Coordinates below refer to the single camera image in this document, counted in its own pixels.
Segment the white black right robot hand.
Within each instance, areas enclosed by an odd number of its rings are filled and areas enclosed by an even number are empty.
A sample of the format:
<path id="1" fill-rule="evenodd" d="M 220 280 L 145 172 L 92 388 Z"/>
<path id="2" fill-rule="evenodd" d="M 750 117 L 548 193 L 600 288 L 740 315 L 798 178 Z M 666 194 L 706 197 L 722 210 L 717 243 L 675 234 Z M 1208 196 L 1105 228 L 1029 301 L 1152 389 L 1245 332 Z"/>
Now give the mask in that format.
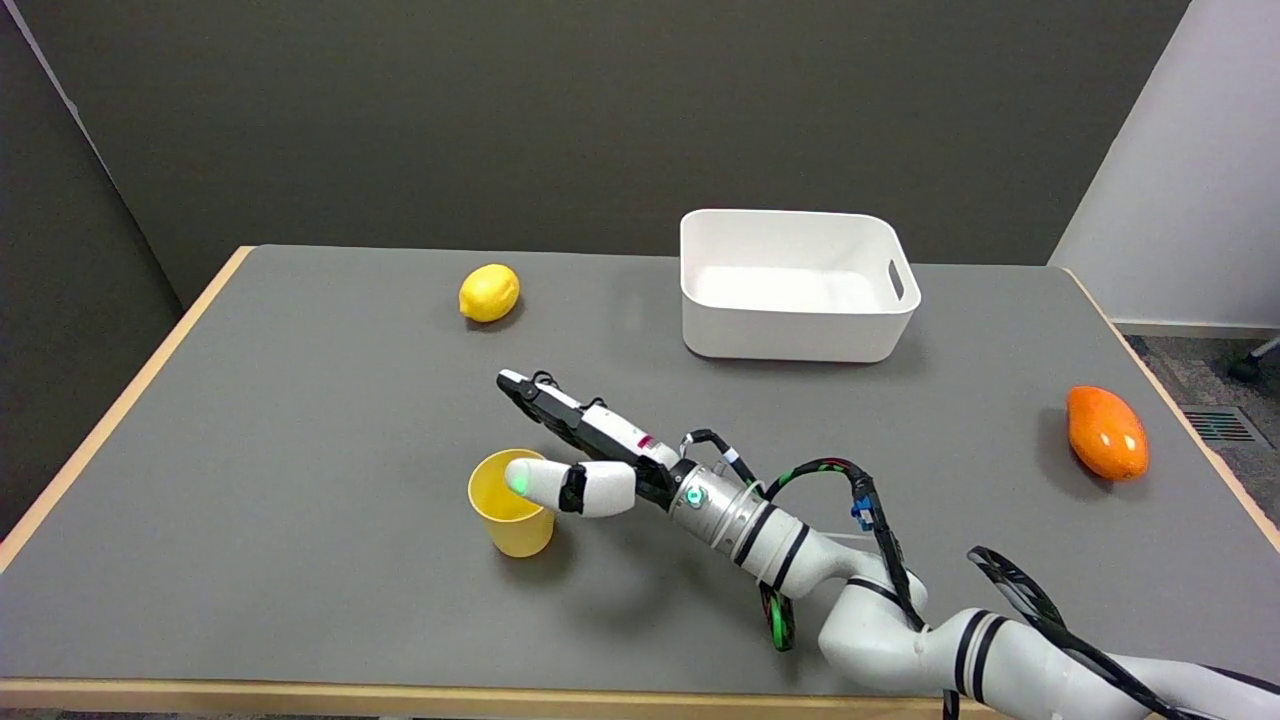
<path id="1" fill-rule="evenodd" d="M 586 455 L 582 462 L 526 457 L 509 462 L 504 482 L 515 495 L 559 512 L 609 518 L 639 500 L 669 510 L 682 477 L 678 452 L 611 410 L 603 400 L 581 404 L 547 372 L 503 369 L 497 386 L 526 416 Z"/>

